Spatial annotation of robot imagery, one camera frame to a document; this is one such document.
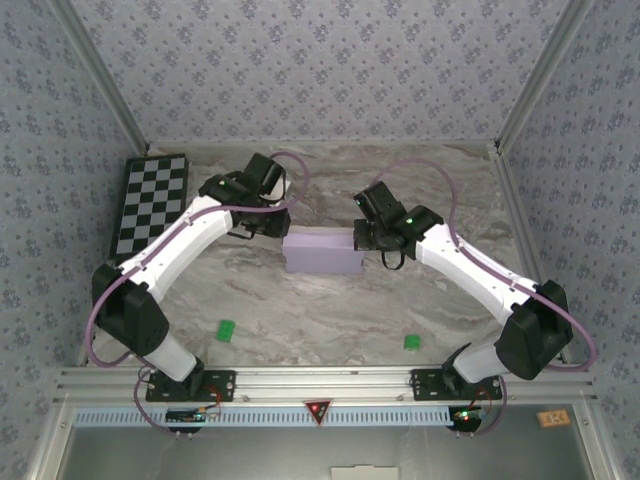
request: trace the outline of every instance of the gray marble floor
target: gray marble floor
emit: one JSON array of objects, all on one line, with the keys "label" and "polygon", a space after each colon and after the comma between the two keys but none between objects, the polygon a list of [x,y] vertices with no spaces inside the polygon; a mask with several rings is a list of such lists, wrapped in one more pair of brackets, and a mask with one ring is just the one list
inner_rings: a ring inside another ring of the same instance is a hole
[{"label": "gray marble floor", "polygon": [[[312,179],[291,216],[294,224],[309,226],[351,226],[360,216],[352,196],[379,170],[400,158],[428,158],[456,182],[461,235],[520,270],[493,167],[481,150],[427,144],[158,148],[186,152],[189,199],[206,178],[241,168],[254,151],[300,154]],[[282,164],[297,191],[300,169],[288,159]],[[407,166],[385,181],[406,207],[423,204],[448,214],[450,193],[437,172]],[[207,248],[174,283],[162,308],[174,335],[210,365],[440,363],[498,327],[475,299],[431,268],[409,261],[401,271],[388,271],[370,252],[360,276],[288,274],[280,242],[265,238],[225,237]],[[215,340],[221,319],[236,322],[231,343]],[[422,337],[420,351],[403,350],[407,334]],[[96,350],[106,359],[121,351],[103,333]]]}]

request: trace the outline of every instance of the patterned wallpaper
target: patterned wallpaper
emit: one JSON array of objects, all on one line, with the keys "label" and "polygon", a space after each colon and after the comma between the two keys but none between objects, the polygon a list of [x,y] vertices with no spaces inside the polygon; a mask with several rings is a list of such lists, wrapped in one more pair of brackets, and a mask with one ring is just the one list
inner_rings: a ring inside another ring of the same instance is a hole
[{"label": "patterned wallpaper", "polygon": [[596,0],[509,157],[546,274],[600,350],[592,369],[640,478],[640,4]]},{"label": "patterned wallpaper", "polygon": [[0,478],[72,365],[133,152],[46,2],[0,2]]},{"label": "patterned wallpaper", "polygon": [[75,0],[147,140],[490,139],[565,0]]}]

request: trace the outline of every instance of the red triangle logo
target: red triangle logo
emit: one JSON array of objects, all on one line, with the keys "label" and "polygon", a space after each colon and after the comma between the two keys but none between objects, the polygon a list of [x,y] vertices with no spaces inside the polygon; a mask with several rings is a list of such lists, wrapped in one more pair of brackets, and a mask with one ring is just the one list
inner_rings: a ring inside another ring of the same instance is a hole
[{"label": "red triangle logo", "polygon": [[309,410],[313,420],[318,424],[318,426],[321,426],[327,416],[327,412],[329,411],[331,400],[311,400],[304,402],[304,404]]}]

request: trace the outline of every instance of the checkerboard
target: checkerboard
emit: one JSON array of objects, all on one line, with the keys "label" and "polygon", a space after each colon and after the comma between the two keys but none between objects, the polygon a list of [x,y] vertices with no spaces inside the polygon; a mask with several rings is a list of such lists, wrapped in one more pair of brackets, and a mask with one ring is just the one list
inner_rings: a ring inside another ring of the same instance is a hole
[{"label": "checkerboard", "polygon": [[141,252],[180,217],[185,209],[188,167],[184,155],[127,161],[109,258],[120,263]]}]

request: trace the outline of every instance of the green cube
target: green cube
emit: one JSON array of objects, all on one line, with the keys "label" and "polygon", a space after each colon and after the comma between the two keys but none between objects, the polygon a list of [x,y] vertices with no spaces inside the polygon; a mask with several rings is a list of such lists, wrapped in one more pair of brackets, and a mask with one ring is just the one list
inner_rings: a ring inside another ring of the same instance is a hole
[{"label": "green cube", "polygon": [[218,335],[216,335],[218,341],[230,342],[234,328],[236,328],[236,322],[233,320],[221,320],[220,326],[218,327]]},{"label": "green cube", "polygon": [[404,349],[410,352],[420,350],[420,335],[407,335],[404,337]]}]

